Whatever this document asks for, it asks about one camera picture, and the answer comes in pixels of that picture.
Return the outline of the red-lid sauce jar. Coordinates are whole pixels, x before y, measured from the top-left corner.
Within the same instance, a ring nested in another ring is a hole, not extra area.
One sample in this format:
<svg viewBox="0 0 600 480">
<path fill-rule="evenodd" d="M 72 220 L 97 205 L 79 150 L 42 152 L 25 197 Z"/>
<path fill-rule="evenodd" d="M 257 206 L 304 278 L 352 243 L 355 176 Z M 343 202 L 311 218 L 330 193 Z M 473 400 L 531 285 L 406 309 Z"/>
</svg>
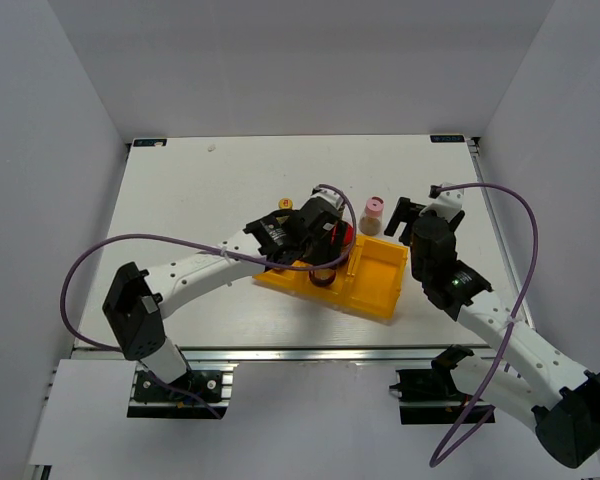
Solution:
<svg viewBox="0 0 600 480">
<path fill-rule="evenodd" d="M 334 268 L 324 268 L 311 270 L 309 272 L 310 282 L 319 288 L 329 287 L 336 279 L 337 270 Z"/>
<path fill-rule="evenodd" d="M 346 221 L 339 221 L 332 230 L 330 245 L 339 250 L 346 249 L 354 238 L 353 227 Z"/>
</svg>

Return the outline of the pink-cap spice shaker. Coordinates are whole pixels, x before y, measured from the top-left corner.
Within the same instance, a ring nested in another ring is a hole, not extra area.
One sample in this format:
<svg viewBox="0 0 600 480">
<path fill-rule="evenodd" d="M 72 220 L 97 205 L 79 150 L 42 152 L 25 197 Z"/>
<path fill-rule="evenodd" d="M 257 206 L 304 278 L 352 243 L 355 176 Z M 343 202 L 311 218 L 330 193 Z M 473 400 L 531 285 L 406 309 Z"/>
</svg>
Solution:
<svg viewBox="0 0 600 480">
<path fill-rule="evenodd" d="M 364 211 L 358 223 L 360 232 L 367 236 L 378 235 L 382 230 L 383 211 L 383 199 L 377 196 L 370 197 L 366 201 Z"/>
</svg>

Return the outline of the yellow-cap green-label sauce bottle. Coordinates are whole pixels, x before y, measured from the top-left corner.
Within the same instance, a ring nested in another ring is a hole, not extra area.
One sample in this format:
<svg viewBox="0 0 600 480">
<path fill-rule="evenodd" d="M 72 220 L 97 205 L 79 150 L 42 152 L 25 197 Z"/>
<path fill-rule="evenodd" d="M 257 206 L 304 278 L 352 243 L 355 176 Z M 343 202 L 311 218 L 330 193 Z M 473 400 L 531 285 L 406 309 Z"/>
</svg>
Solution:
<svg viewBox="0 0 600 480">
<path fill-rule="evenodd" d="M 292 209 L 293 208 L 293 202 L 290 198 L 282 198 L 279 203 L 278 206 L 280 209 L 283 210 L 287 210 L 287 209 Z"/>
</svg>

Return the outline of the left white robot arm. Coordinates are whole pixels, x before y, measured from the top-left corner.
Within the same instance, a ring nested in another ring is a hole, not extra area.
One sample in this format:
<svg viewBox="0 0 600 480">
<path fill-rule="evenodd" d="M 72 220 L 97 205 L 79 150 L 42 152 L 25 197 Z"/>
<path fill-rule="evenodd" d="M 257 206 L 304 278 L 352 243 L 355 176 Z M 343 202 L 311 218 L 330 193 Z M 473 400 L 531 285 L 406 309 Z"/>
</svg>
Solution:
<svg viewBox="0 0 600 480">
<path fill-rule="evenodd" d="M 167 337 L 165 319 L 207 293 L 268 270 L 337 267 L 345 256 L 333 233 L 348 205 L 342 194 L 317 187 L 299 209 L 271 212 L 215 247 L 198 246 L 189 257 L 148 269 L 121 266 L 102 310 L 124 358 L 142 364 L 168 398 L 194 391 L 194 375 Z"/>
</svg>

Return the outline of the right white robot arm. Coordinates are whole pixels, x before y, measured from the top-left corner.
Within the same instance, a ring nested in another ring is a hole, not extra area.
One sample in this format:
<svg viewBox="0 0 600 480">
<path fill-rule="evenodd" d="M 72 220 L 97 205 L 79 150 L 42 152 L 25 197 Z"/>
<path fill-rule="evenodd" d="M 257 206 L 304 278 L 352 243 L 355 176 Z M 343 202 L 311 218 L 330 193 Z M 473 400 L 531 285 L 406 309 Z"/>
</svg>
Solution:
<svg viewBox="0 0 600 480">
<path fill-rule="evenodd" d="M 452 191 L 429 205 L 402 197 L 384 233 L 409 248 L 411 275 L 431 304 L 504 350 L 503 360 L 513 369 L 495 372 L 481 400 L 516 418 L 554 460 L 576 469 L 600 450 L 600 371 L 590 371 L 515 320 L 491 284 L 458 259 L 462 201 Z"/>
</svg>

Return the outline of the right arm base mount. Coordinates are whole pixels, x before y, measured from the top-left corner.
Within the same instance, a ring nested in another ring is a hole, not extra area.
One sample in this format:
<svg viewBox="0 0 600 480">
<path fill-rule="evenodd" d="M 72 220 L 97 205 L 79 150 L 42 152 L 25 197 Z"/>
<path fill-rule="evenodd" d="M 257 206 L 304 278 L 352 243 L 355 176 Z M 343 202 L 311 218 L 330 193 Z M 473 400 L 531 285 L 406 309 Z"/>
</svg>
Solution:
<svg viewBox="0 0 600 480">
<path fill-rule="evenodd" d="M 468 406 L 473 388 L 458 390 L 451 378 L 460 360 L 477 350 L 452 345 L 444 350 L 417 350 L 399 358 L 389 392 L 398 401 L 403 426 L 451 426 Z"/>
</svg>

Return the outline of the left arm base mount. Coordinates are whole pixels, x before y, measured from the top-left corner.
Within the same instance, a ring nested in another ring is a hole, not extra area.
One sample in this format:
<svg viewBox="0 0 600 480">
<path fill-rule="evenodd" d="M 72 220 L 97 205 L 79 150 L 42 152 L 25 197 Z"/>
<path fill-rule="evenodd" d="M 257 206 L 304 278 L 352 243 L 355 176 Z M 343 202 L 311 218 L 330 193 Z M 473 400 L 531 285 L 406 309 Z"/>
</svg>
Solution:
<svg viewBox="0 0 600 480">
<path fill-rule="evenodd" d="M 137 368 L 132 381 L 127 417 L 138 419 L 221 420 L 229 406 L 233 367 L 192 364 L 172 384 Z"/>
</svg>

